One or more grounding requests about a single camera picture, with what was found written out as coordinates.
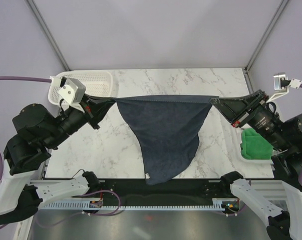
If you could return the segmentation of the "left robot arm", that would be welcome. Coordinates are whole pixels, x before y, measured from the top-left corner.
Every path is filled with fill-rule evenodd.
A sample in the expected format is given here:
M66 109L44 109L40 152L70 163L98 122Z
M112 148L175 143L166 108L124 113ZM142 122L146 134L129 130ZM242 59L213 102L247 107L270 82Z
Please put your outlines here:
M99 194L100 182L92 171L54 185L36 186L30 181L41 164L51 157L49 150L57 150L85 124L99 129L99 122L114 103L109 97L84 95L80 100L81 110L69 107L54 117L43 105L34 103L13 118L17 133L4 150L0 226L26 220L55 201Z

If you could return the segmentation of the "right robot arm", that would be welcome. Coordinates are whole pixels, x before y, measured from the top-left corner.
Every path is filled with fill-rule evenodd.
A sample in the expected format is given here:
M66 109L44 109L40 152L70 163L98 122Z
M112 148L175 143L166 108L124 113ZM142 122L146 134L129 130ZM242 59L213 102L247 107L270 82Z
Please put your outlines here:
M302 113L282 122L269 96L258 90L235 98L212 98L211 104L234 127L248 124L277 154L271 157L274 175L284 187L288 210L259 194L239 172L223 175L219 185L225 197L235 196L263 222L273 240L302 240Z

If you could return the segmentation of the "dark blue towel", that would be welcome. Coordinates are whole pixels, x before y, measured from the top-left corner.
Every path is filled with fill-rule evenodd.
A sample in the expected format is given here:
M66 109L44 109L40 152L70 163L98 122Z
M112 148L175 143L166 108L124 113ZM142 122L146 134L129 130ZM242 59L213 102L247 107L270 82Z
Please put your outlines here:
M167 182L189 167L199 147L198 133L212 107L211 98L145 95L116 99L123 120L139 142L146 184Z

